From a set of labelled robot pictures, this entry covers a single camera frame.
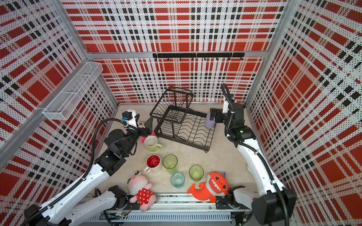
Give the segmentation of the teal glass cup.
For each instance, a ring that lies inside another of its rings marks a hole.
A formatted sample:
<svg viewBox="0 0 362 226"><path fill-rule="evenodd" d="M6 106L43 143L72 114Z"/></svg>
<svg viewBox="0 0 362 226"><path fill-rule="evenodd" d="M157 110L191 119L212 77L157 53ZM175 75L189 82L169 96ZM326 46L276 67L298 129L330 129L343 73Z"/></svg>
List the teal glass cup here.
<svg viewBox="0 0 362 226"><path fill-rule="evenodd" d="M185 183L185 176L181 172L176 172L171 176L170 182L173 187L177 189L182 188Z"/></svg>

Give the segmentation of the red shark plush toy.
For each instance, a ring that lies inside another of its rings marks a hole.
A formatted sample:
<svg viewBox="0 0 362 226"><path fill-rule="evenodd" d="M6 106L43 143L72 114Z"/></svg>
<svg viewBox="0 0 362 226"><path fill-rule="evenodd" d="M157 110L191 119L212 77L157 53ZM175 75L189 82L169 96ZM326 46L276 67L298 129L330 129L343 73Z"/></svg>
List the red shark plush toy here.
<svg viewBox="0 0 362 226"><path fill-rule="evenodd" d="M229 192L229 183L224 175L218 172L211 172L207 175L206 182L199 184L199 189L196 189L196 184L193 184L188 189L188 194L199 201L216 202L217 197L224 197Z"/></svg>

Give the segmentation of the black wall hook rail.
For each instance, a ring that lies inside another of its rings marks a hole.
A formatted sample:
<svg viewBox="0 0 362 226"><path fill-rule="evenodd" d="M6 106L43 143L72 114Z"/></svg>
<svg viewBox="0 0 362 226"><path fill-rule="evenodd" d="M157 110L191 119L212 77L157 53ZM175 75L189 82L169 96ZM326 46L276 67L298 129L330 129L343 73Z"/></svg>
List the black wall hook rail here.
<svg viewBox="0 0 362 226"><path fill-rule="evenodd" d="M220 52L220 53L154 53L152 54L154 59L164 58L243 58L245 56L244 52L233 53L233 52Z"/></svg>

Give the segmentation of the lavender plastic cup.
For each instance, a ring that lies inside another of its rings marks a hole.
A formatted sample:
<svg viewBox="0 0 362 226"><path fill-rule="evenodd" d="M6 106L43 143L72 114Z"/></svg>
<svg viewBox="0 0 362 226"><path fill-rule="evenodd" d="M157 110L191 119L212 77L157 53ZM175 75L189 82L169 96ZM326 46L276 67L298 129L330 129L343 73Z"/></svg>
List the lavender plastic cup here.
<svg viewBox="0 0 362 226"><path fill-rule="evenodd" d="M214 129L216 127L216 122L214 120L211 120L210 117L211 117L211 112L208 111L206 115L205 126L208 129Z"/></svg>

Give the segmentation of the pink bear plush toy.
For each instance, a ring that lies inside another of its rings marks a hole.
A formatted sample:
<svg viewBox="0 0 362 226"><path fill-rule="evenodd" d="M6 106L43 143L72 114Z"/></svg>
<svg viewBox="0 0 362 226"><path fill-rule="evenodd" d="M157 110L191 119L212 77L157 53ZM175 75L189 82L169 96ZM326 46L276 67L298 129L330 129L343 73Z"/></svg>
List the pink bear plush toy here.
<svg viewBox="0 0 362 226"><path fill-rule="evenodd" d="M139 171L127 181L130 203L138 202L141 212L146 212L156 202L156 195L150 190L152 184Z"/></svg>

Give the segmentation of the short green glass cup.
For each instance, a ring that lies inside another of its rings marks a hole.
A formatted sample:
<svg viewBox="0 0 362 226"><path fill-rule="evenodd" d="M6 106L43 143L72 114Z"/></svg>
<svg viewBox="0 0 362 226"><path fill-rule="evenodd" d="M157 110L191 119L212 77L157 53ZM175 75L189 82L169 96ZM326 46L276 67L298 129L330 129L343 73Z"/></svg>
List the short green glass cup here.
<svg viewBox="0 0 362 226"><path fill-rule="evenodd" d="M193 165L189 169L189 176L193 181L200 181L204 174L204 170L200 165Z"/></svg>

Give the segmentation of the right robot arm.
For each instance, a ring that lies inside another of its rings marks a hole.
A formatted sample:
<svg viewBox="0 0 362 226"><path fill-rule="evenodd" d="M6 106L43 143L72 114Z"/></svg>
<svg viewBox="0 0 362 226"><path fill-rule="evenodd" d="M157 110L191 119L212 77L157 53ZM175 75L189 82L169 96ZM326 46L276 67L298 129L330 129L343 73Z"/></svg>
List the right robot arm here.
<svg viewBox="0 0 362 226"><path fill-rule="evenodd" d="M244 188L233 190L234 201L251 209L260 225L272 225L283 221L290 224L297 195L293 189L277 178L263 155L252 129L245 124L245 105L236 102L226 84L221 84L224 96L221 109L210 110L210 120L224 124L225 137L232 142L243 155L247 170L252 174L257 185L257 195Z"/></svg>

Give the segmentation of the tall green glass cup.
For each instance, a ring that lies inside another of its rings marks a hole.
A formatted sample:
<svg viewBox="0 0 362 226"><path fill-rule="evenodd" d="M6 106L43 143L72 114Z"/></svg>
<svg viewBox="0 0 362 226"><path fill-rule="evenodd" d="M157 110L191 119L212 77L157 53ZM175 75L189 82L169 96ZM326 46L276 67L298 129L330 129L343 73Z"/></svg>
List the tall green glass cup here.
<svg viewBox="0 0 362 226"><path fill-rule="evenodd" d="M168 154L163 158L163 167L171 175L177 172L178 159L174 154Z"/></svg>

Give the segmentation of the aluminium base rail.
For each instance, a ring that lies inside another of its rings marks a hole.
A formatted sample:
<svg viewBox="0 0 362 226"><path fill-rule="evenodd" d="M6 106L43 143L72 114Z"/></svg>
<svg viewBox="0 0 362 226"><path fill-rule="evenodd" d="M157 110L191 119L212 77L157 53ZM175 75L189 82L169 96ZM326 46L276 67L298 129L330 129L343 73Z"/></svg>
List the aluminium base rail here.
<svg viewBox="0 0 362 226"><path fill-rule="evenodd" d="M117 201L110 192L95 197L88 202L73 208L66 219L70 225L85 223L107 223L108 225L124 225L128 222L231 222L243 226L252 217L259 218L262 209L253 210L238 204L233 197L217 197L215 203L198 201L186 193L157 193L156 202L145 212L140 205L130 203L131 196Z"/></svg>

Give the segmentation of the white mug red interior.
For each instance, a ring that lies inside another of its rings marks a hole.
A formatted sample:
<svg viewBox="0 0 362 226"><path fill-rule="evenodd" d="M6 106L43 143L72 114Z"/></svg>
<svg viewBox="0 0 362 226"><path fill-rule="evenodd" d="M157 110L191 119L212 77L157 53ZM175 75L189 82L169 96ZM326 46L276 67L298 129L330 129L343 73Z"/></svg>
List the white mug red interior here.
<svg viewBox="0 0 362 226"><path fill-rule="evenodd" d="M162 160L159 155L153 154L149 156L146 160L146 167L144 169L145 173L158 173L162 169Z"/></svg>

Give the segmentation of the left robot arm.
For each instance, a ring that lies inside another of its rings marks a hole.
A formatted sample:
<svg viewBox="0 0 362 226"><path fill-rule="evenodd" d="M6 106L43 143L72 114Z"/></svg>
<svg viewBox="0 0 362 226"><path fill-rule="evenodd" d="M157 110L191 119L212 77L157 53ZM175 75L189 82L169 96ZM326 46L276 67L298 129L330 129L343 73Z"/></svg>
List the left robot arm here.
<svg viewBox="0 0 362 226"><path fill-rule="evenodd" d="M95 158L91 151L90 165L86 172L67 188L42 205L29 206L24 211L23 226L78 226L94 215L114 208L125 202L126 194L118 186L113 186L92 200L79 205L78 203L96 186L110 178L126 162L126 158L134 155L138 140L147 137L153 131L153 117L150 117L144 127L138 126L139 115L128 119L111 118L120 122L126 131L116 129L105 139L107 149L100 157Z"/></svg>

